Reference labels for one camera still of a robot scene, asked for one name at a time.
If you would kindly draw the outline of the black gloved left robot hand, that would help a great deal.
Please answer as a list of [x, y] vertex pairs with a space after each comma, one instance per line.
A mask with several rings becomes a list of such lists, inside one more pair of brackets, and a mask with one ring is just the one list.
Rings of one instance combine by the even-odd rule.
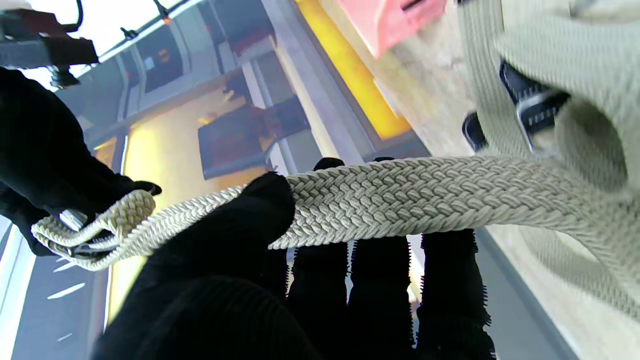
[[151, 255], [92, 360], [494, 360], [474, 231], [425, 234], [413, 331], [406, 237], [285, 250], [294, 198], [268, 172]]

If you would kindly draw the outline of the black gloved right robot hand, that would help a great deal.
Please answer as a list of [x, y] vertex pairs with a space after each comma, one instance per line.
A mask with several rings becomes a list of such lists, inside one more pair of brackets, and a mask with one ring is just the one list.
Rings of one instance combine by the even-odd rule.
[[1, 214], [35, 256], [52, 255], [31, 231], [41, 219], [73, 210], [93, 221], [132, 191], [162, 193], [93, 157], [71, 110], [21, 71], [1, 69], [0, 100]]

